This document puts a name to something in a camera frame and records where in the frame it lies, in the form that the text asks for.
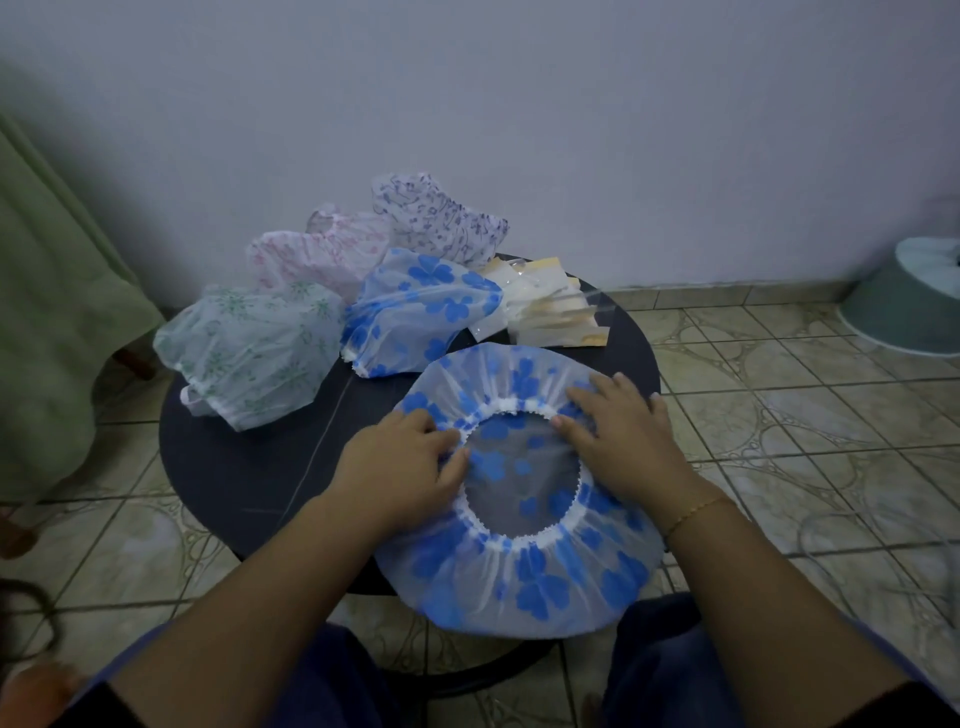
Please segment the wooden chair leg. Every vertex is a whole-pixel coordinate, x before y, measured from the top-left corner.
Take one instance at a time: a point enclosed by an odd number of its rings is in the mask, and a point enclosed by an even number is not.
[[[121,349],[113,355],[113,360],[123,364],[133,372],[137,379],[153,379],[156,369],[129,349]]]

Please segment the round table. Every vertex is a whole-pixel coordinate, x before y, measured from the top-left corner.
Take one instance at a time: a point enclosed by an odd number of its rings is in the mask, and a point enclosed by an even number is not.
[[[596,290],[581,283],[585,292]],[[607,346],[556,351],[608,376],[623,372],[644,396],[658,392],[657,361],[634,320],[606,295],[591,303],[610,308],[596,315],[598,324],[610,327]],[[510,343],[506,331],[488,341]],[[449,350],[474,343],[469,331],[463,330]],[[267,543],[306,501],[324,491],[347,441],[361,427],[390,412],[418,376],[362,379],[338,359],[313,403],[267,425],[235,432],[219,417],[193,417],[180,404],[185,382],[177,375],[160,413],[163,467],[190,512],[242,559]],[[373,559],[349,591],[394,594]],[[430,697],[451,697],[487,688],[519,674],[552,646],[553,641],[522,643],[492,663],[419,678],[418,690]]]

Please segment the green towel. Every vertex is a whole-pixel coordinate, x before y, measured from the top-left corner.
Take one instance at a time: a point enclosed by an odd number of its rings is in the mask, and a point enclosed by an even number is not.
[[[93,443],[93,382],[163,322],[80,201],[0,114],[0,498],[28,501]]]

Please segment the bracelet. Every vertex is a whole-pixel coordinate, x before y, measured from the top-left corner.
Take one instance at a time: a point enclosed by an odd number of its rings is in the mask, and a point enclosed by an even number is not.
[[[689,519],[692,516],[695,516],[696,514],[700,513],[700,511],[704,510],[704,508],[708,508],[714,503],[722,503],[724,501],[728,503],[733,503],[733,501],[730,500],[729,496],[723,495],[723,496],[717,496],[716,498],[711,498],[710,500],[705,500],[700,505],[697,505],[691,508],[685,514],[683,514],[678,519],[676,519],[673,522],[673,525],[671,525],[669,528],[666,529],[666,533],[663,534],[663,542],[666,543],[666,540],[669,539],[671,536],[673,536],[673,532],[676,531],[681,526],[682,523],[687,521],[687,519]]]

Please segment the left hand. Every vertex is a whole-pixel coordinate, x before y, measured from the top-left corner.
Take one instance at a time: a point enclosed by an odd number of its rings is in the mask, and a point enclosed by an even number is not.
[[[460,448],[440,470],[440,456],[460,442],[457,429],[437,430],[425,409],[394,410],[357,432],[340,453],[327,492],[369,514],[381,538],[439,516],[467,475],[469,451]]]

